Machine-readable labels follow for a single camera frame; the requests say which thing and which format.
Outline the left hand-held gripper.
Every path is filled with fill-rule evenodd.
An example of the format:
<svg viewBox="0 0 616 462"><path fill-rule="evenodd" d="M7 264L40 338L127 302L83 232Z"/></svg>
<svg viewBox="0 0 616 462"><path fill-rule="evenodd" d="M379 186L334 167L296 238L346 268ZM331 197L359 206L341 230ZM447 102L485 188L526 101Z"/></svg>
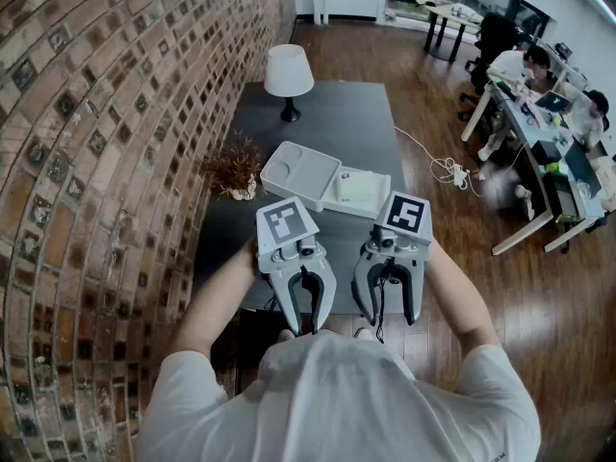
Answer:
<svg viewBox="0 0 616 462"><path fill-rule="evenodd" d="M297 196L259 209L256 213L257 262L267 275L275 300L288 328L301 336L302 319L295 285L311 294L312 332L325 324L337 289L337 281L326 260L326 250L317 241L317 224Z"/></svg>

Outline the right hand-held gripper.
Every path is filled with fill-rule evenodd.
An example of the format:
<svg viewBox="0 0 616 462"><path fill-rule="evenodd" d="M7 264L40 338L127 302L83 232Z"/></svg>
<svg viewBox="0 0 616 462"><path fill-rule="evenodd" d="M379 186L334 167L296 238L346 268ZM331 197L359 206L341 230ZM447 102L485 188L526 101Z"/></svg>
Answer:
<svg viewBox="0 0 616 462"><path fill-rule="evenodd" d="M407 193L391 191L362 247L351 282L352 296L370 325L376 324L375 289L387 259L395 259L390 276L400 285L407 323L413 325L419 319L424 262L430 259L432 242L430 203Z"/></svg>

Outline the white packet with blue logo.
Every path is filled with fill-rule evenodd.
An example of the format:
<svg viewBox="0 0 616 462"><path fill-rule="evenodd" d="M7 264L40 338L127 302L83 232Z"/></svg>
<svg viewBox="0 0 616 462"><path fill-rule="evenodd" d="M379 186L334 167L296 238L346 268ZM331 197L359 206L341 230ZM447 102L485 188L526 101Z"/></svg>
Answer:
<svg viewBox="0 0 616 462"><path fill-rule="evenodd" d="M340 202L375 202L381 176L364 170L343 170L336 177L336 194Z"/></svg>

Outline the person's left forearm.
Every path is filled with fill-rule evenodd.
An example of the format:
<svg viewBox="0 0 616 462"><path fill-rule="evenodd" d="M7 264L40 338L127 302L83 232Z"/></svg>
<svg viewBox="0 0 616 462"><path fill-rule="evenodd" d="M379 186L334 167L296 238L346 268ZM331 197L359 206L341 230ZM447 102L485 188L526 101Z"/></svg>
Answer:
<svg viewBox="0 0 616 462"><path fill-rule="evenodd" d="M196 351L206 358L225 327L240 309L257 278L256 239L249 239L227 260L192 299L173 335L169 353Z"/></svg>

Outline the person's right forearm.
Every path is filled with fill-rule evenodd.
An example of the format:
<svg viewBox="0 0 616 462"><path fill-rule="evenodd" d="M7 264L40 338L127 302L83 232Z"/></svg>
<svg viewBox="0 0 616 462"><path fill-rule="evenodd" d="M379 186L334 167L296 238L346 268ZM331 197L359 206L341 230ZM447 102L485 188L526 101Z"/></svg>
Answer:
<svg viewBox="0 0 616 462"><path fill-rule="evenodd" d="M437 241L429 250L427 281L463 356L477 347L501 347L487 305L476 286Z"/></svg>

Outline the person in white shirt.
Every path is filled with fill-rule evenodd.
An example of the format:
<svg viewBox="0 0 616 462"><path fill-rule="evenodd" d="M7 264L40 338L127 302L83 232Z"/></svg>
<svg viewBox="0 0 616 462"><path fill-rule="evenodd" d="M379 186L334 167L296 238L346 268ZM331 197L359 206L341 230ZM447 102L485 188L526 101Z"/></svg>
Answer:
<svg viewBox="0 0 616 462"><path fill-rule="evenodd" d="M139 462L535 462L536 408L506 353L479 346L456 387L417 379L387 346L329 331L268 349L230 398L196 351L162 363Z"/></svg>

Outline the white storage box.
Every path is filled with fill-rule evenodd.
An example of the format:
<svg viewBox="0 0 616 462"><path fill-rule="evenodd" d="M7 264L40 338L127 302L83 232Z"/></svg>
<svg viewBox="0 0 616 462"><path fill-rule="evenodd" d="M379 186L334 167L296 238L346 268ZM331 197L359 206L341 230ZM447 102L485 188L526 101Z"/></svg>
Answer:
<svg viewBox="0 0 616 462"><path fill-rule="evenodd" d="M260 173L268 193L282 198L297 196L314 212L324 210L324 196L342 162L309 147L283 141Z"/></svg>

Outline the brown potted plant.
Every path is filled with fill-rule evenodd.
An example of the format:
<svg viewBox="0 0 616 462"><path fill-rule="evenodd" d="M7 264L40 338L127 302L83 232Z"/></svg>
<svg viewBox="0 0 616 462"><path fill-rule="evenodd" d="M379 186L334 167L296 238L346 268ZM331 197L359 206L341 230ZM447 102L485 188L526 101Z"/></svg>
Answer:
<svg viewBox="0 0 616 462"><path fill-rule="evenodd" d="M250 201L257 194L262 161L262 153L254 141L233 131L219 151L203 159L201 168L214 193L236 201Z"/></svg>

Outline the long white office desk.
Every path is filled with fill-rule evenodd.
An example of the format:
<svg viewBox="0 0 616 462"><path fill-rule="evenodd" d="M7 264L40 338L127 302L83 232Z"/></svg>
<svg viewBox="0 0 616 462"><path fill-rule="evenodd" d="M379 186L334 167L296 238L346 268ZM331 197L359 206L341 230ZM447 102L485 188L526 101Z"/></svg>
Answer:
<svg viewBox="0 0 616 462"><path fill-rule="evenodd" d="M488 85L480 97L478 105L475 108L475 112L469 119L462 132L462 142L466 142L470 138L479 120L482 118L483 113L486 111L491 99L498 102L499 107L504 109L514 133L523 144L524 152L529 158L530 165L532 166L534 176L539 186L539 193L541 194L541 199L543 202L542 207L544 208L542 212L538 212L535 215L533 220L527 222L526 225L517 232L513 233L492 248L492 254L494 256L498 256L513 248L515 245L528 238L531 234L535 233L549 222L555 220L555 210L551 205L549 195L545 188L545 176L547 173L537 163L531 148L538 141L553 141L555 136L559 134L559 130L557 128L549 129L547 126L540 128L536 124L535 118L533 116L524 115L521 109L514 102L512 102L498 86ZM569 172L567 176L571 185L571 190L580 221L563 235L559 236L551 243L546 244L544 247L544 251L546 253L558 248L562 244L565 244L605 215L605 210L603 209L600 195L596 193L592 198L584 198L579 194L577 182L573 174Z"/></svg>

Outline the white shade table lamp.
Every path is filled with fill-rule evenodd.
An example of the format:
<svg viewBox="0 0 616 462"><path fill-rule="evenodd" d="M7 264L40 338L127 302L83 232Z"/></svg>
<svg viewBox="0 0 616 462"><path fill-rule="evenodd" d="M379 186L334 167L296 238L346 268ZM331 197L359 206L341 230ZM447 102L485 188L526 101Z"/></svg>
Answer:
<svg viewBox="0 0 616 462"><path fill-rule="evenodd" d="M301 113L294 99L309 92L315 85L305 50L296 44L280 44L272 47L267 55L264 89L272 96L285 99L281 119L297 121Z"/></svg>

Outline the open laptop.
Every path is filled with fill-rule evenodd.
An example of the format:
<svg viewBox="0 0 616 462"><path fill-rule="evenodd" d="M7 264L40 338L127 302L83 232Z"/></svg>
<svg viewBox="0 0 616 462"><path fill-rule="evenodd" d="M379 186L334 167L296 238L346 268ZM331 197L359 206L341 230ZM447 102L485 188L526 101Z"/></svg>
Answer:
<svg viewBox="0 0 616 462"><path fill-rule="evenodd" d="M539 109L550 112L551 114L561 114L571 106L571 101L553 90L544 93L534 102Z"/></svg>

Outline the black office chair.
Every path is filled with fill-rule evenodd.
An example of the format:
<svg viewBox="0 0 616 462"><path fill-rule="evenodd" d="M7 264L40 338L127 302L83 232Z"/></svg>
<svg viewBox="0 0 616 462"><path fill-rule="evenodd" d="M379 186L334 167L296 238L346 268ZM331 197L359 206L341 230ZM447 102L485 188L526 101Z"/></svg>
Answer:
<svg viewBox="0 0 616 462"><path fill-rule="evenodd" d="M471 84L475 88L477 96L471 96L466 92L462 92L460 95L461 101L469 100L476 106L488 83L486 71L493 60L503 51L522 51L519 47L521 34L518 32L515 23L497 13L488 13L483 18L477 36L478 40L475 46L480 51L479 58L473 63L466 63L466 67L471 64L475 65L471 71Z"/></svg>

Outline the light table with black legs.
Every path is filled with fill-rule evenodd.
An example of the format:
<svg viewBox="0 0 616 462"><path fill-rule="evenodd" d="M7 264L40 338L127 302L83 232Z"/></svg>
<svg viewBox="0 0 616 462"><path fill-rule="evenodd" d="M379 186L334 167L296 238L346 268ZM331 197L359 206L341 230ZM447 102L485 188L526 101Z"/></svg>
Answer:
<svg viewBox="0 0 616 462"><path fill-rule="evenodd" d="M423 50L434 58L453 63L457 57L466 29L478 29L483 17L463 4L447 3L438 5L435 0L426 0L422 3L422 6L425 7L430 14L429 28ZM451 51L449 55L445 57L441 53L440 47L445 36L447 25L450 21L457 23L459 28Z"/></svg>

